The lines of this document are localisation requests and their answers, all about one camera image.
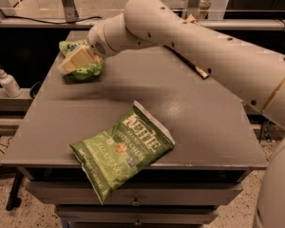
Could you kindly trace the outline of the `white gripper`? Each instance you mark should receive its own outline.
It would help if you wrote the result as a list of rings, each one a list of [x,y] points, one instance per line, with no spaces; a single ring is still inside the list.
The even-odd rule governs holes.
[[[64,60],[58,65],[58,70],[63,74],[68,74],[85,67],[89,64],[100,63],[100,57],[107,58],[117,54],[115,43],[118,32],[112,24],[112,20],[103,20],[93,26],[86,37],[89,46],[76,47]]]

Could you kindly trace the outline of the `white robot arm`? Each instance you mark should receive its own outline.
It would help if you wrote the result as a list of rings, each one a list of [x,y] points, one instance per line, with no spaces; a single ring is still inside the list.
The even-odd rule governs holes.
[[[123,13],[88,32],[87,45],[76,48],[59,70],[68,74],[95,55],[155,45],[173,49],[285,130],[285,55],[187,22],[160,0],[128,0]],[[253,228],[285,228],[285,138],[265,171]]]

